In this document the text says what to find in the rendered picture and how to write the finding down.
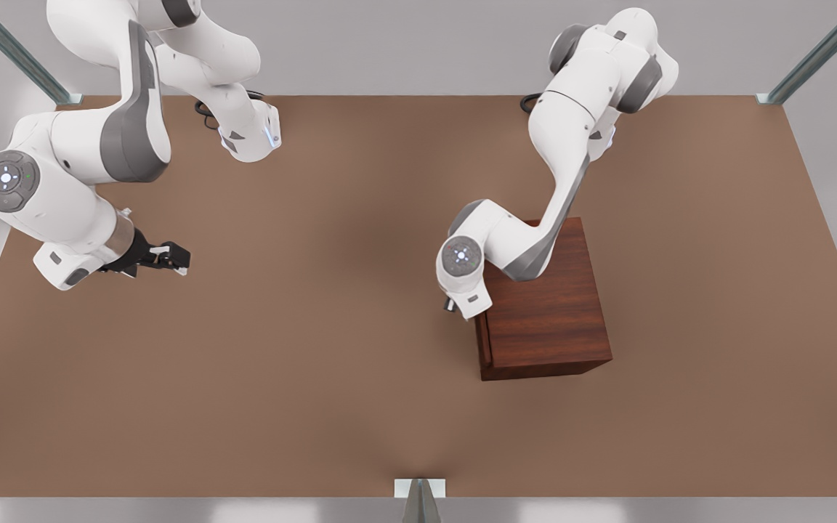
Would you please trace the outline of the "dark brown wooden cabinet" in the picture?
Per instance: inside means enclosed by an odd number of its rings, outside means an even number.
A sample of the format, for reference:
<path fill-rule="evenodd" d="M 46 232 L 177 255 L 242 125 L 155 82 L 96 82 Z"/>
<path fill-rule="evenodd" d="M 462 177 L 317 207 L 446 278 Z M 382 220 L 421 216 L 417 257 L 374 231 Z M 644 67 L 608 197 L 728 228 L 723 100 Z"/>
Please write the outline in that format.
<path fill-rule="evenodd" d="M 515 283 L 485 265 L 491 308 L 476 315 L 483 381 L 577 375 L 613 360 L 581 218 L 567 219 L 551 261 Z"/>

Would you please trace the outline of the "silver frame post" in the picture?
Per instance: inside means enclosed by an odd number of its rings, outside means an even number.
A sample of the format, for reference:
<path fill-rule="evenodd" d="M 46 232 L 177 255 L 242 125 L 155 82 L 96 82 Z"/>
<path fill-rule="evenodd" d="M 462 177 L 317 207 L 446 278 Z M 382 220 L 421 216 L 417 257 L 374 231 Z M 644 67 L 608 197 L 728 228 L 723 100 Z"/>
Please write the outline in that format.
<path fill-rule="evenodd" d="M 83 102 L 82 94 L 68 92 L 2 23 L 0 23 L 0 52 L 57 105 L 79 105 Z"/>
<path fill-rule="evenodd" d="M 774 89 L 758 93 L 758 104 L 782 105 L 800 89 L 832 56 L 837 53 L 837 24 L 786 74 Z"/>
<path fill-rule="evenodd" d="M 405 498 L 403 523 L 441 523 L 437 499 L 445 496 L 445 479 L 393 480 L 393 497 Z"/>

